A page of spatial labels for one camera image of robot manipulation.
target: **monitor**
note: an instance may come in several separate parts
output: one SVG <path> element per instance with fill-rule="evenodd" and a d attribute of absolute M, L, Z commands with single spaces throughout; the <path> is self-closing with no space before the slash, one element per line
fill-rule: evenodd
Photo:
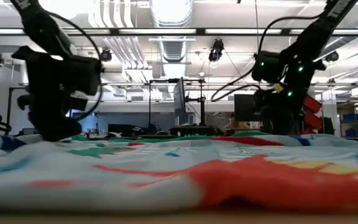
<path fill-rule="evenodd" d="M 178 125 L 187 123 L 186 101 L 185 101 L 185 86 L 183 84 L 183 77 L 179 79 L 173 89 L 173 105 L 175 107 L 175 120 Z"/>
<path fill-rule="evenodd" d="M 236 121 L 260 121 L 260 113 L 256 111 L 253 95 L 234 95 L 234 114 Z"/>

